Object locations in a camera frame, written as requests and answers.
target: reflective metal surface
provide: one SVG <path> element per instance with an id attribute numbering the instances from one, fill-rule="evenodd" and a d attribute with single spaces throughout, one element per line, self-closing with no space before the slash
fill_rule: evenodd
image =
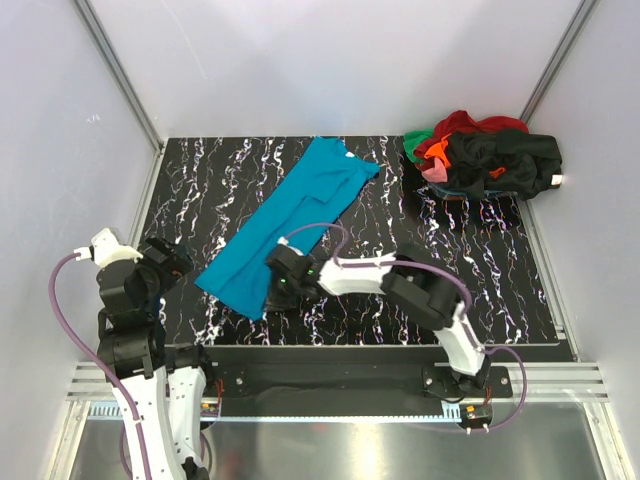
<path id="1" fill-rule="evenodd" d="M 127 478 L 120 428 L 87 422 L 72 479 Z M 579 405 L 528 404 L 504 430 L 471 437 L 393 424 L 219 423 L 206 434 L 218 480 L 604 478 Z"/>

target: white wall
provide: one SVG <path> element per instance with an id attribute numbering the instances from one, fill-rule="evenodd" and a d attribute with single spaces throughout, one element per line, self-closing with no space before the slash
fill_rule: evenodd
<path id="1" fill-rule="evenodd" d="M 601 365 L 640 467 L 640 3 L 600 2 L 533 118 L 566 182 L 533 202 L 584 359 Z"/>
<path id="2" fill-rule="evenodd" d="M 92 0 L 161 136 L 519 116 L 578 0 Z"/>
<path id="3" fill-rule="evenodd" d="M 71 1 L 1 3 L 0 477 L 35 479 L 79 358 L 49 273 L 106 225 L 128 234 L 152 152 Z M 96 273 L 73 263 L 58 288 L 91 345 Z"/>

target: black cloth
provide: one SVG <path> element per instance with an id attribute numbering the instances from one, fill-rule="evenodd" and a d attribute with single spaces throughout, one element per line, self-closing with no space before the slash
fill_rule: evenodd
<path id="1" fill-rule="evenodd" d="M 507 129 L 498 133 L 453 133 L 445 150 L 451 167 L 443 186 L 464 192 L 474 200 L 485 191 L 517 192 L 535 197 L 551 187 L 551 177 L 561 173 L 562 156 L 556 139 Z M 494 178 L 491 172 L 506 171 Z"/>

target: pile of clothes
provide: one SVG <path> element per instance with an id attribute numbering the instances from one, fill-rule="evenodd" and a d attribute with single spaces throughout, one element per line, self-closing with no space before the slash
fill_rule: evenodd
<path id="1" fill-rule="evenodd" d="M 533 198 L 562 179 L 556 139 L 529 133 L 515 118 L 476 122 L 464 110 L 453 112 L 433 130 L 404 136 L 409 159 L 431 184 L 479 200 L 487 192 L 513 192 Z"/>

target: cable connector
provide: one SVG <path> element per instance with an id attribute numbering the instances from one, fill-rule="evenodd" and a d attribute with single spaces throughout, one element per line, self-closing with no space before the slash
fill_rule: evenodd
<path id="1" fill-rule="evenodd" d="M 92 260 L 93 259 L 93 252 L 91 250 L 92 249 L 90 247 L 76 248 L 73 251 L 73 253 L 79 253 L 80 254 L 78 257 L 76 257 L 76 262 L 79 262 L 80 260 Z"/>

